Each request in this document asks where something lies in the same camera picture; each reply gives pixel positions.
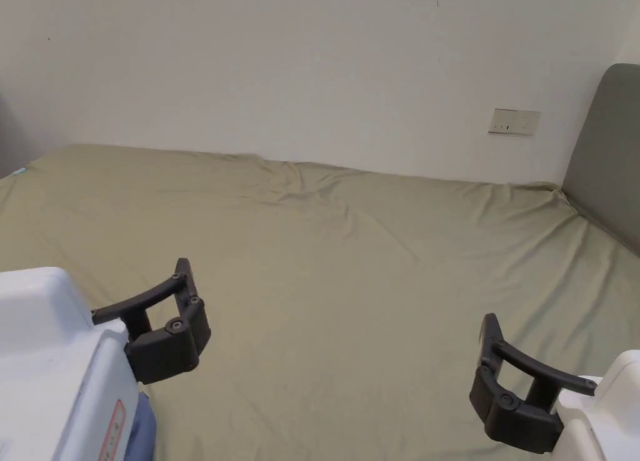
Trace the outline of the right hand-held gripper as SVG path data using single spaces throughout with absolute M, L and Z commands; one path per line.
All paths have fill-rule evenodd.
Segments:
M 604 377 L 582 378 L 515 348 L 495 313 L 484 315 L 479 345 L 469 400 L 491 440 L 551 460 L 639 460 L 638 350 Z M 526 399 L 499 384 L 505 362 L 532 378 Z

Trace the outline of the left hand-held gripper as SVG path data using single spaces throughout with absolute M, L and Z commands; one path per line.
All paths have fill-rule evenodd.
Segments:
M 146 311 L 169 297 L 178 316 L 153 329 Z M 187 258 L 152 289 L 92 316 L 62 269 L 3 272 L 1 459 L 123 460 L 136 380 L 194 370 L 210 338 Z

